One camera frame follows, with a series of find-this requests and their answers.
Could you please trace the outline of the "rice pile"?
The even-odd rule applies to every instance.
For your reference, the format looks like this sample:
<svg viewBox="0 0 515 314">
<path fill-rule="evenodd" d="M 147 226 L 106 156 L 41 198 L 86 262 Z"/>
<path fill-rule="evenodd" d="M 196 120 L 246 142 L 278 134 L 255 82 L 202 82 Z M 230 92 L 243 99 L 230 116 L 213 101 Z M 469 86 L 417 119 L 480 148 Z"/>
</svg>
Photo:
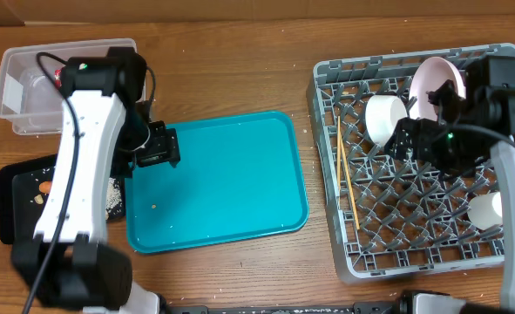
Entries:
<svg viewBox="0 0 515 314">
<path fill-rule="evenodd" d="M 125 215 L 124 196 L 120 180 L 110 178 L 106 190 L 105 219 L 118 220 Z"/>
</svg>

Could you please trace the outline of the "white cup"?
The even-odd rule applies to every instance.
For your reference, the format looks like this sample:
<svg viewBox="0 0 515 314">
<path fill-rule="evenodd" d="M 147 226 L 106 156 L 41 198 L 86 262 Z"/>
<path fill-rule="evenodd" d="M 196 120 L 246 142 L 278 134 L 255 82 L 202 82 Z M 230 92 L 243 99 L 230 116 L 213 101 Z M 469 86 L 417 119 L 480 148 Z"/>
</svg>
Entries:
<svg viewBox="0 0 515 314">
<path fill-rule="evenodd" d="M 500 192 L 476 196 L 469 201 L 469 207 L 469 220 L 478 229 L 487 230 L 503 223 Z"/>
</svg>

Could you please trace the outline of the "wooden chopstick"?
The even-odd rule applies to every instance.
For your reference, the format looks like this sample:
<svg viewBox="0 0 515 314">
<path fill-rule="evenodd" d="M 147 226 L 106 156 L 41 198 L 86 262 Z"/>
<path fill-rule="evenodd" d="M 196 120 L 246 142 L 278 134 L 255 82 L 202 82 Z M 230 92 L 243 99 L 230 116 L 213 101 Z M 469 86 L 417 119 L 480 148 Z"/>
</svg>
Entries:
<svg viewBox="0 0 515 314">
<path fill-rule="evenodd" d="M 336 186 L 337 186 L 337 205 L 340 206 L 341 196 L 341 120 L 340 116 L 336 117 Z"/>
<path fill-rule="evenodd" d="M 345 148 L 343 146 L 342 135 L 341 135 L 340 132 L 337 134 L 337 137 L 338 137 L 339 146 L 341 148 L 342 167 L 343 167 L 343 171 L 344 171 L 344 174 L 345 174 L 345 180 L 347 182 L 347 187 L 348 187 L 348 191 L 349 191 L 350 206 L 351 206 L 351 209 L 352 209 L 352 212 L 353 212 L 353 217 L 354 217 L 354 222 L 355 222 L 355 230 L 359 231 L 361 226 L 360 226 L 360 222 L 359 222 L 359 219 L 358 219 L 358 213 L 357 213 L 357 209 L 356 209 L 356 200 L 355 200 L 355 196 L 354 196 L 354 190 L 353 190 L 353 187 L 352 187 L 352 181 L 351 181 L 351 176 L 350 176 L 350 171 L 349 171 L 349 165 L 348 165 L 348 162 L 347 162 Z"/>
</svg>

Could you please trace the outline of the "orange carrot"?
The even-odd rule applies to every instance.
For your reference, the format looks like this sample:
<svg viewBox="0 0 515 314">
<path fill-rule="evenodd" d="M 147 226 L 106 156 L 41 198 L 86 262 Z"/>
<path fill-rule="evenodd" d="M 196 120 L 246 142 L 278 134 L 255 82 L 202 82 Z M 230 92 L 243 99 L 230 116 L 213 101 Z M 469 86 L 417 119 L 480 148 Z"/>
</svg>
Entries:
<svg viewBox="0 0 515 314">
<path fill-rule="evenodd" d="M 51 181 L 44 181 L 39 184 L 38 189 L 42 194 L 48 195 L 51 191 L 52 182 Z"/>
</svg>

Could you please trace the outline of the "peanut shells pile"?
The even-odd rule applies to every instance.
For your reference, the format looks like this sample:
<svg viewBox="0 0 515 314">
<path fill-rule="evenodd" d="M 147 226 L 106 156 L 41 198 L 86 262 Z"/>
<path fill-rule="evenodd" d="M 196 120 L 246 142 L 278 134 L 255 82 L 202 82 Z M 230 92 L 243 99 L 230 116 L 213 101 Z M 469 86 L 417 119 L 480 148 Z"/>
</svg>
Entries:
<svg viewBox="0 0 515 314">
<path fill-rule="evenodd" d="M 36 195 L 36 196 L 34 197 L 34 202 L 35 202 L 36 204 L 42 205 L 42 204 L 44 203 L 44 198 L 43 198 L 43 196 L 42 196 L 42 195 Z"/>
</svg>

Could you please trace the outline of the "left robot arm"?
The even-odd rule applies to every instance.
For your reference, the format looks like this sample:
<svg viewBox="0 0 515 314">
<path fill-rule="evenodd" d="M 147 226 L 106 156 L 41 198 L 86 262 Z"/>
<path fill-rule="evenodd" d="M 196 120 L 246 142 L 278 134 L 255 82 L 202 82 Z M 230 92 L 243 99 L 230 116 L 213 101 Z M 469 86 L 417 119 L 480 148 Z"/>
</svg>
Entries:
<svg viewBox="0 0 515 314">
<path fill-rule="evenodd" d="M 107 242 L 108 181 L 136 167 L 180 162 L 177 133 L 150 117 L 152 69 L 132 47 L 71 57 L 47 79 L 59 93 L 63 129 L 51 190 L 32 236 L 11 262 L 29 301 L 85 313 L 163 313 L 166 300 L 132 277 L 130 258 Z"/>
</svg>

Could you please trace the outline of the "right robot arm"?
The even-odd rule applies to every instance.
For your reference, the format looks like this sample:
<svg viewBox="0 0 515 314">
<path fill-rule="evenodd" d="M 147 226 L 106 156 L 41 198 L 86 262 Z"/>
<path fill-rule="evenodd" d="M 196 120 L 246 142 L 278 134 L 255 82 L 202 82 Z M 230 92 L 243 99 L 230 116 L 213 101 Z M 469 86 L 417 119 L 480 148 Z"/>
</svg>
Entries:
<svg viewBox="0 0 515 314">
<path fill-rule="evenodd" d="M 384 146 L 396 160 L 430 163 L 454 180 L 485 161 L 496 173 L 505 238 L 498 313 L 515 313 L 515 57 L 486 55 L 444 76 L 427 62 L 416 70 L 412 113 L 400 119 Z"/>
</svg>

